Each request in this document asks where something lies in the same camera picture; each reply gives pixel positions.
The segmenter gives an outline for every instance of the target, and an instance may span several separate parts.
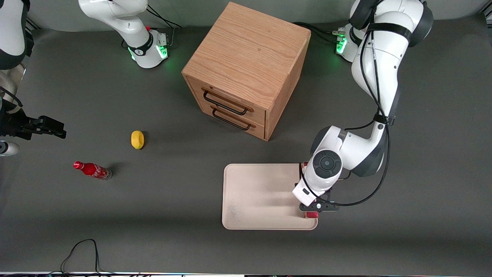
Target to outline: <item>red bottle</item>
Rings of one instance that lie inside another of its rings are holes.
[[[75,162],[73,163],[73,168],[78,169],[82,171],[85,175],[102,179],[102,180],[108,180],[111,178],[111,170],[108,170],[104,167],[100,167],[96,164],[93,163],[82,163],[82,162]]]

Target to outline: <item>gray table surface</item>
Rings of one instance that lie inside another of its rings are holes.
[[[326,24],[327,30],[338,24]],[[374,103],[333,46],[311,39],[270,142],[204,115],[181,69],[208,28],[176,31],[170,59],[141,69],[116,32],[41,31],[18,96],[65,140],[15,138],[0,159],[0,271],[51,271],[93,238],[109,271],[323,275],[492,275],[492,49],[483,16],[437,21],[409,49],[387,180],[363,205],[320,215],[308,232],[230,231],[220,221],[230,163],[309,159],[323,127],[367,123]],[[130,133],[147,132],[134,150]],[[83,176],[75,160],[113,168]],[[363,198],[379,175],[338,183]],[[92,245],[70,271],[93,270]]]

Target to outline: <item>wooden drawer cabinet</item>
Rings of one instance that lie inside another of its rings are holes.
[[[269,140],[309,38],[305,28],[230,2],[182,74],[204,113]]]

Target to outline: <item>black metal handle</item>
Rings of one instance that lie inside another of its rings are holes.
[[[246,114],[246,112],[247,112],[247,108],[245,108],[243,111],[237,111],[237,110],[235,110],[235,109],[229,108],[228,106],[225,106],[225,105],[223,105],[223,104],[221,104],[221,103],[219,103],[219,102],[217,102],[217,101],[214,101],[214,100],[212,100],[212,99],[208,98],[208,97],[207,97],[207,94],[208,94],[208,93],[209,93],[209,91],[208,91],[208,90],[204,90],[204,93],[203,93],[203,98],[205,98],[205,100],[207,100],[208,102],[210,102],[210,103],[214,103],[214,104],[216,104],[217,106],[219,106],[219,107],[221,107],[221,108],[224,108],[224,109],[228,110],[229,112],[233,112],[233,113],[235,113],[235,114],[237,114],[237,115],[245,115],[245,114]]]
[[[243,130],[243,131],[247,131],[247,130],[249,130],[249,128],[251,127],[251,124],[248,124],[246,127],[241,127],[241,126],[237,125],[236,123],[232,123],[232,122],[230,122],[229,120],[227,120],[227,119],[225,119],[225,118],[222,118],[222,117],[220,117],[220,116],[216,115],[216,114],[215,114],[215,112],[216,112],[216,111],[217,111],[217,109],[214,109],[214,110],[212,111],[212,115],[213,115],[216,119],[218,119],[218,120],[220,120],[220,121],[223,121],[223,122],[225,122],[225,123],[231,124],[232,126],[234,126],[234,127],[238,128],[238,129],[240,129],[240,130]]]

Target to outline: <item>drawer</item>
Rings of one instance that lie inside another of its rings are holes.
[[[248,122],[242,118],[239,118],[237,115],[232,114],[214,105],[203,106],[202,110],[204,113],[213,116],[214,118],[224,123],[232,125],[239,130],[243,130],[250,135],[253,135],[260,139],[265,138],[265,127],[263,127],[262,125],[253,122]]]
[[[265,110],[230,99],[217,89],[200,81],[191,78],[188,80],[201,107],[214,105],[229,111],[237,118],[245,118],[262,126],[265,125]]]

